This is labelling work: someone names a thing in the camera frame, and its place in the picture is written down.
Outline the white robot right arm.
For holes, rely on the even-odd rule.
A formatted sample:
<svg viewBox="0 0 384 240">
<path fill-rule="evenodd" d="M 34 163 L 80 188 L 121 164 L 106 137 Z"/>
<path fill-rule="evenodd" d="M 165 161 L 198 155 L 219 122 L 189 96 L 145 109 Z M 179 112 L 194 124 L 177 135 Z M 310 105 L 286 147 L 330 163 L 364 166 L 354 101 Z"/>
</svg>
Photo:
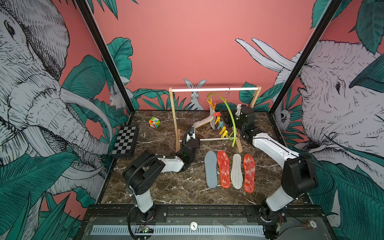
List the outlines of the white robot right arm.
<svg viewBox="0 0 384 240">
<path fill-rule="evenodd" d="M 274 221 L 283 208 L 318 186 L 313 158 L 288 149 L 257 128 L 256 113 L 251 107 L 238 105 L 236 110 L 223 111 L 223 116 L 225 124 L 234 127 L 241 138 L 263 151 L 283 169 L 281 186 L 262 201 L 260 216 L 264 222 Z"/>
</svg>

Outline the green clip hanger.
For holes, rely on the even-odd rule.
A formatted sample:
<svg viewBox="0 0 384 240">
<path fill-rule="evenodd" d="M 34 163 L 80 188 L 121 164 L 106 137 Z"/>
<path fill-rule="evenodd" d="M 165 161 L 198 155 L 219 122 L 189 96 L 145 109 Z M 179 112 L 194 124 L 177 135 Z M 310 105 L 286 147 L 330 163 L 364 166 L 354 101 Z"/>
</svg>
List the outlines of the green clip hanger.
<svg viewBox="0 0 384 240">
<path fill-rule="evenodd" d="M 232 113 L 232 110 L 229 106 L 229 104 L 227 103 L 227 99 L 224 99 L 222 96 L 216 94 L 216 93 L 209 93 L 208 94 L 208 101 L 209 101 L 209 104 L 210 106 L 212 107 L 212 110 L 214 111 L 216 109 L 216 105 L 213 105 L 212 104 L 212 95 L 216 95 L 218 96 L 219 98 L 222 99 L 224 105 L 226 106 L 227 110 L 228 110 L 228 113 L 229 115 L 227 115 L 225 118 L 222 117 L 222 120 L 221 120 L 221 117 L 219 115 L 220 112 L 218 112 L 217 114 L 214 114 L 214 116 L 217 117 L 216 121 L 215 121 L 215 124 L 216 123 L 220 123 L 220 124 L 224 124 L 226 123 L 228 126 L 230 125 L 230 122 L 228 120 L 228 117 L 231 118 L 231 121 L 232 121 L 232 128 L 233 128 L 233 132 L 228 135 L 228 130 L 225 128 L 225 127 L 222 127 L 222 130 L 220 132 L 220 135 L 221 135 L 221 138 L 224 139 L 224 137 L 226 136 L 229 140 L 233 141 L 232 143 L 232 147 L 235 146 L 235 143 L 236 143 L 236 139 L 237 139 L 237 129 L 236 129 L 236 123 L 235 123 L 235 119 L 234 119 L 234 116 L 233 116 L 233 113 Z"/>
</svg>

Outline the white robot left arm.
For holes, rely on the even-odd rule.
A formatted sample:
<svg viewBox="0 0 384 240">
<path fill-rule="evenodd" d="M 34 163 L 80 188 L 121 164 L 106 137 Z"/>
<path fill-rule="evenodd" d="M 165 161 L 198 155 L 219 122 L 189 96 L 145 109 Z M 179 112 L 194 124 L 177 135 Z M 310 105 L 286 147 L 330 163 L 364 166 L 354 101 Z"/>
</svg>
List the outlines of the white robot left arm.
<svg viewBox="0 0 384 240">
<path fill-rule="evenodd" d="M 127 191 L 138 211 L 146 214 L 154 209 L 150 188 L 158 176 L 167 172 L 185 171 L 195 161 L 199 148 L 200 141 L 191 139 L 183 143 L 175 156 L 167 157 L 144 151 L 123 171 Z"/>
</svg>

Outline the red orange-edged insole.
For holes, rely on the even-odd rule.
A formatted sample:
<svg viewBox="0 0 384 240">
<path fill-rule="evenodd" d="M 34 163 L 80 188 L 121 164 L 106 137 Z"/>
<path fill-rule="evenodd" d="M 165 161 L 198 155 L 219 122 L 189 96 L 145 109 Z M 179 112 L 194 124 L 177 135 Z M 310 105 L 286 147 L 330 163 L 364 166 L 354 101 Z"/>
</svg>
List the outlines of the red orange-edged insole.
<svg viewBox="0 0 384 240">
<path fill-rule="evenodd" d="M 244 157 L 244 171 L 245 171 L 245 183 L 244 189 L 248 193 L 253 193 L 255 189 L 255 172 L 256 172 L 256 164 L 254 158 L 246 154 Z"/>
<path fill-rule="evenodd" d="M 225 151 L 219 151 L 217 161 L 220 169 L 221 186 L 225 189 L 230 188 L 230 160 Z"/>
</svg>

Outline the wooden hanger rack frame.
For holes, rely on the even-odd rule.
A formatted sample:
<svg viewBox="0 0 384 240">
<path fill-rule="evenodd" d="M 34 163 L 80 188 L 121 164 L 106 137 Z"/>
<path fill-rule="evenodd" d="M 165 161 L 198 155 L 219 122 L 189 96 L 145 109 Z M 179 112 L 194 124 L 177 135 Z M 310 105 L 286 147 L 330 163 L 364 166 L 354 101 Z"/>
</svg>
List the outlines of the wooden hanger rack frame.
<svg viewBox="0 0 384 240">
<path fill-rule="evenodd" d="M 205 119 L 194 123 L 193 126 L 195 129 L 197 129 L 197 128 L 199 128 L 205 124 L 208 124 L 208 123 L 212 123 L 211 127 L 214 128 L 215 120 L 220 119 L 219 114 L 215 115 L 215 113 L 214 113 L 215 105 L 212 104 L 212 95 L 218 96 L 224 102 L 227 110 L 230 112 L 233 125 L 235 126 L 234 117 L 233 117 L 233 115 L 231 113 L 231 109 L 227 103 L 227 99 L 222 98 L 220 95 L 217 94 L 217 92 L 226 92 L 229 94 L 231 91 L 233 91 L 233 92 L 236 92 L 236 91 L 238 91 L 238 92 L 255 91 L 253 98 L 251 100 L 251 103 L 250 103 L 250 107 L 253 108 L 255 106 L 256 100 L 258 99 L 258 97 L 260 95 L 261 89 L 262 89 L 261 86 L 251 87 L 251 88 L 244 88 L 244 87 L 241 87 L 241 88 L 202 88 L 202 89 L 173 89 L 173 88 L 169 88 L 169 95 L 170 95 L 170 99 L 171 99 L 171 109 L 172 109 L 174 128 L 175 128 L 175 134 L 176 134 L 176 144 L 175 144 L 176 152 L 181 149 L 182 138 L 181 138 L 181 130 L 178 129 L 178 125 L 177 125 L 176 108 L 175 108 L 173 93 L 194 92 L 195 90 L 200 91 L 200 92 L 209 92 L 207 97 L 208 97 L 208 101 L 210 104 L 210 111 L 213 113 L 210 114 Z"/>
</svg>

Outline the grey textured insole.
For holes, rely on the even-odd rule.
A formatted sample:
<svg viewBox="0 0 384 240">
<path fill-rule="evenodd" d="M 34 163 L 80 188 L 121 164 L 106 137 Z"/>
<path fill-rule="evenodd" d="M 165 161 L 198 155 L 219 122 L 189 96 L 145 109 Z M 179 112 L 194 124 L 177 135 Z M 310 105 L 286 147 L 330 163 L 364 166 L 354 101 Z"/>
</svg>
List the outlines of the grey textured insole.
<svg viewBox="0 0 384 240">
<path fill-rule="evenodd" d="M 231 183 L 235 189 L 239 190 L 243 185 L 243 174 L 241 170 L 242 158 L 240 154 L 233 155 L 233 164 L 231 170 Z"/>
</svg>

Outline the white smooth insole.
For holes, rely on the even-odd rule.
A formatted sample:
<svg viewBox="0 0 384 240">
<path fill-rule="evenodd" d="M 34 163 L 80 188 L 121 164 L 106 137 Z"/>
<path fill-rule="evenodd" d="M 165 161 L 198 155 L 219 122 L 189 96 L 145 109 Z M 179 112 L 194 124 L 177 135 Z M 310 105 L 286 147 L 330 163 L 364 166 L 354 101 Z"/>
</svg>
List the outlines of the white smooth insole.
<svg viewBox="0 0 384 240">
<path fill-rule="evenodd" d="M 210 189 L 217 187 L 217 156 L 215 152 L 208 151 L 204 159 L 207 186 Z"/>
</svg>

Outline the yellow-edged insole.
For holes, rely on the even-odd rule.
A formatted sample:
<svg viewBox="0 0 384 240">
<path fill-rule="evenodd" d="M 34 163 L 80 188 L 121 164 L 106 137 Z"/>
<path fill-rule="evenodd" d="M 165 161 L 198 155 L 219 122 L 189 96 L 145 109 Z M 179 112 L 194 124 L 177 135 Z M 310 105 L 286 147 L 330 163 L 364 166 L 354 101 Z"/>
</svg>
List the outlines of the yellow-edged insole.
<svg viewBox="0 0 384 240">
<path fill-rule="evenodd" d="M 207 118 L 205 118 L 205 119 L 203 119 L 203 120 L 201 120 L 201 121 L 195 122 L 195 123 L 193 124 L 193 127 L 194 127 L 195 129 L 197 129 L 197 128 L 199 128 L 199 127 L 205 125 L 205 124 L 210 123 L 211 128 L 212 128 L 213 130 L 215 130 L 215 129 L 216 129 L 216 128 L 215 128 L 215 123 L 214 123 L 215 120 L 216 120 L 216 117 L 213 116 L 213 115 L 211 115 L 211 116 L 208 116 Z"/>
</svg>

